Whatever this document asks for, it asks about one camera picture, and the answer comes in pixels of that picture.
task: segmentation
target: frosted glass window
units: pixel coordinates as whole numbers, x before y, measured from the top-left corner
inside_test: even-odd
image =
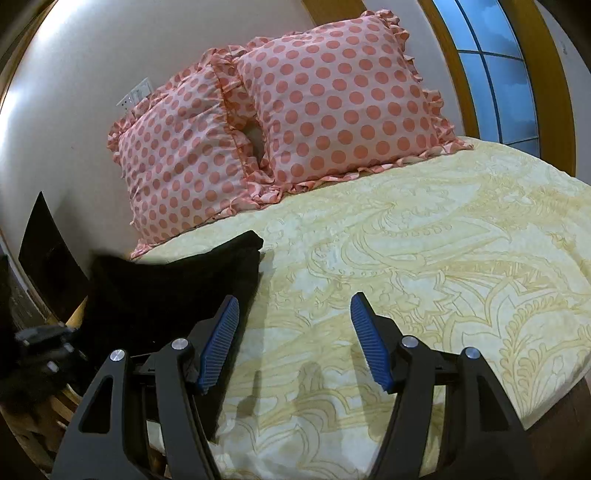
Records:
[[[483,51],[522,58],[513,29],[498,0],[459,0],[459,3]]]
[[[496,124],[495,105],[492,100],[491,88],[482,63],[482,57],[473,53],[460,53],[460,58],[474,100],[480,138],[489,142],[498,142],[499,131]]]
[[[525,64],[485,55],[501,119],[504,143],[536,137],[534,99]]]
[[[537,138],[532,140],[526,140],[524,142],[518,142],[511,144],[513,148],[521,150],[522,152],[529,153],[535,157],[540,157],[540,142]]]
[[[476,42],[456,0],[433,0],[458,50],[476,50]]]

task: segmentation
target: metal screw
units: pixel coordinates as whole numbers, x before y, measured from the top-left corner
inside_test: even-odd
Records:
[[[47,362],[47,368],[48,368],[49,370],[51,370],[52,372],[54,372],[55,374],[56,374],[56,373],[58,373],[58,372],[60,371],[60,367],[58,367],[58,366],[56,365],[56,363],[55,363],[55,362],[53,362],[53,361],[51,361],[51,360],[49,360],[49,361]]]
[[[123,360],[123,358],[125,357],[125,352],[118,348],[117,350],[113,350],[111,352],[111,354],[109,355],[109,358],[111,360],[113,360],[114,362],[118,362],[119,360]]]
[[[480,358],[480,350],[478,348],[469,346],[466,348],[466,356],[472,360],[476,360],[477,358]]]
[[[412,335],[406,335],[402,337],[402,344],[406,348],[415,348],[418,345],[418,340],[416,337]]]
[[[186,338],[177,338],[174,342],[173,342],[173,348],[175,350],[182,350],[183,348],[185,348],[187,345],[189,344],[189,341]]]

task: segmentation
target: wall socket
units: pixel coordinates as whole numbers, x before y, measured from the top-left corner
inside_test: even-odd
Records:
[[[153,89],[150,80],[148,78],[144,78],[117,103],[117,106],[121,110],[121,116],[126,115],[142,99],[146,98],[150,93],[152,93],[152,91]]]

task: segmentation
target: polka dot pillow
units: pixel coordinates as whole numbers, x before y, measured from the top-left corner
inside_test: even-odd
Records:
[[[365,12],[268,41],[235,60],[266,137],[275,184],[290,192],[471,145],[423,90],[392,12]]]
[[[109,133],[108,147],[128,186],[131,224],[141,237],[132,258],[204,222],[280,199],[252,145],[229,122],[240,124],[249,115],[244,104],[229,111],[224,100],[237,99],[235,90],[243,86],[226,66],[216,67],[212,52],[142,100]]]

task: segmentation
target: mattress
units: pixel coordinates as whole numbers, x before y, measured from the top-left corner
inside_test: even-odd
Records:
[[[429,347],[475,346],[530,427],[591,361],[591,187],[499,144],[287,196],[147,253],[171,261],[254,230],[261,282],[212,450],[226,478],[365,478],[394,405],[349,316]],[[436,389],[422,472],[435,468]]]

